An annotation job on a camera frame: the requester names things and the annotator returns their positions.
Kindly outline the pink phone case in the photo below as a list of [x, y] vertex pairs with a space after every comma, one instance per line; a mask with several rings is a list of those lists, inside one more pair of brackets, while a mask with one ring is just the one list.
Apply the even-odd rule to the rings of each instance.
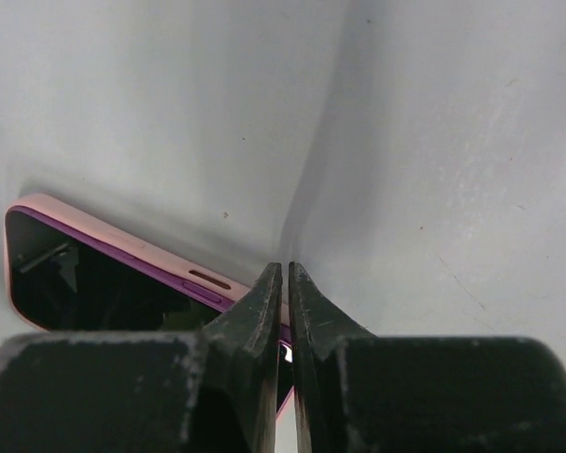
[[[202, 287], [211, 290], [219, 295], [227, 296], [232, 300], [232, 305], [245, 296], [249, 289], [247, 286], [238, 283], [230, 278], [223, 277], [189, 260], [180, 258], [170, 252], [158, 248], [155, 245], [138, 239], [115, 226], [111, 226], [90, 214], [76, 209], [52, 196], [41, 193], [26, 195], [13, 202], [6, 211], [7, 213], [18, 207], [29, 208], [39, 213], [48, 215], [50, 218], [71, 224], [74, 228], [83, 233], [91, 233], [101, 241], [105, 241], [117, 246], [127, 254], [137, 259], [156, 266], [165, 272], [177, 277], [184, 277]], [[15, 308], [11, 300], [10, 279], [8, 276], [8, 256], [7, 256], [7, 236], [5, 232], [4, 220], [4, 261], [5, 261], [5, 281], [8, 290], [9, 301], [14, 311], [34, 327], [39, 327], [23, 317]]]

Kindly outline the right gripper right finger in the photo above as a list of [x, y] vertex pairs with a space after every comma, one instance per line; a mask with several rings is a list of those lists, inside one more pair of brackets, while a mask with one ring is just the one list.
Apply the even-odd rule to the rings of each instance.
[[299, 262], [289, 264], [298, 448], [380, 452], [377, 338], [331, 302]]

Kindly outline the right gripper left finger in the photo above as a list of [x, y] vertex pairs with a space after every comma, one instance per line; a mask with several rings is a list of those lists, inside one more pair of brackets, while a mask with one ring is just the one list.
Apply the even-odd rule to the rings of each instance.
[[271, 262], [244, 297], [202, 328], [185, 452], [275, 450], [281, 298], [281, 265]]

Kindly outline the black smartphone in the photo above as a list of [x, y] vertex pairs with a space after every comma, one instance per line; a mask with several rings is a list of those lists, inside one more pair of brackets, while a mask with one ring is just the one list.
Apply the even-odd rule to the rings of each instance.
[[47, 330], [194, 330], [233, 303], [29, 208], [5, 232], [14, 308]]

